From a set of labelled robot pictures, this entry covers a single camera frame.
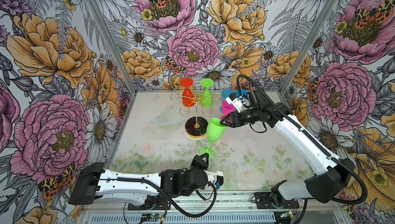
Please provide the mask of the pink wine glass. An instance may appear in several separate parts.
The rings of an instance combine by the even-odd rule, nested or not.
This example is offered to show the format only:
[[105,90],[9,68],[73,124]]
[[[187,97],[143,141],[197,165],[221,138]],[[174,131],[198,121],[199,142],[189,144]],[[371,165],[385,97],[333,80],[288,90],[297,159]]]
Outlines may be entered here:
[[232,103],[228,103],[228,100],[229,100],[229,96],[226,97],[222,102],[221,112],[223,116],[221,117],[221,119],[225,118],[227,115],[229,115],[230,113],[236,110],[236,108],[233,106]]

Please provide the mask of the green wine glass front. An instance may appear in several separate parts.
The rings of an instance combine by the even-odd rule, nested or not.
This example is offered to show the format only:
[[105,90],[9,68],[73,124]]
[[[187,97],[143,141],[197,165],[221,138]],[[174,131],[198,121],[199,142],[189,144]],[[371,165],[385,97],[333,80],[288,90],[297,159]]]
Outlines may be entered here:
[[206,131],[209,145],[207,147],[200,148],[200,153],[202,155],[208,154],[209,157],[215,156],[216,153],[213,151],[211,146],[213,145],[214,142],[222,138],[226,130],[226,126],[222,125],[220,122],[221,119],[219,118],[210,118]]

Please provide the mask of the green wine glass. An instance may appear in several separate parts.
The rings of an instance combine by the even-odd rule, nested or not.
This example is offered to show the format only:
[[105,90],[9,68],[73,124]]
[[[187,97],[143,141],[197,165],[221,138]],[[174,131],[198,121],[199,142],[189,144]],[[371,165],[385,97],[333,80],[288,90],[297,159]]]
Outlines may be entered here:
[[200,85],[204,88],[201,93],[201,101],[200,104],[203,108],[209,108],[213,105],[213,95],[210,91],[210,88],[213,87],[214,81],[210,78],[204,78],[200,81]]
[[209,145],[207,147],[200,148],[200,153],[202,155],[208,154],[209,157],[215,156],[216,153],[213,151],[211,146],[213,145],[214,142],[222,138],[226,130],[226,126],[222,125],[220,122],[221,119],[219,118],[210,118],[206,131]]

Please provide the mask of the green wine glass back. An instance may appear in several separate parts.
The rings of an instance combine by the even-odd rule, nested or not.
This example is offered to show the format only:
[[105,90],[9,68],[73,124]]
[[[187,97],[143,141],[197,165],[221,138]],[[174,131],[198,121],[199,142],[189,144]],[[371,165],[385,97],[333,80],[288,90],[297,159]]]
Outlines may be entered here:
[[200,85],[204,88],[201,93],[201,101],[200,104],[203,108],[209,108],[213,105],[213,95],[210,91],[210,88],[213,87],[214,81],[210,78],[204,78],[200,81]]

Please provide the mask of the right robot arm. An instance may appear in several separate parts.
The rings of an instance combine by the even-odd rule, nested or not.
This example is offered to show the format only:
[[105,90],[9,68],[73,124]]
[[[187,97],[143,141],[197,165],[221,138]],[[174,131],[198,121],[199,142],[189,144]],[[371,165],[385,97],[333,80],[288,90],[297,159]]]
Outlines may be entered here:
[[235,111],[226,115],[221,124],[236,128],[261,122],[283,135],[291,145],[304,157],[314,175],[308,179],[288,182],[286,180],[271,189],[271,203],[280,207],[286,201],[315,199],[321,203],[334,200],[351,178],[353,163],[349,159],[340,159],[327,150],[311,133],[305,129],[291,111],[282,103],[273,101],[259,90],[254,90],[239,97],[236,93],[226,99]]

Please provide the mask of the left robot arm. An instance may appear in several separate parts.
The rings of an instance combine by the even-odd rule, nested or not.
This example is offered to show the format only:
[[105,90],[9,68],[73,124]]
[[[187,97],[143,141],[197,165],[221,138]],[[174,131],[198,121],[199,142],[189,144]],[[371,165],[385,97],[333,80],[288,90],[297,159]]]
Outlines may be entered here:
[[206,186],[219,186],[218,176],[207,171],[208,154],[196,155],[188,169],[165,170],[154,174],[127,174],[93,163],[78,175],[69,204],[89,205],[97,199],[125,201],[135,206],[157,195],[177,198],[190,196]]

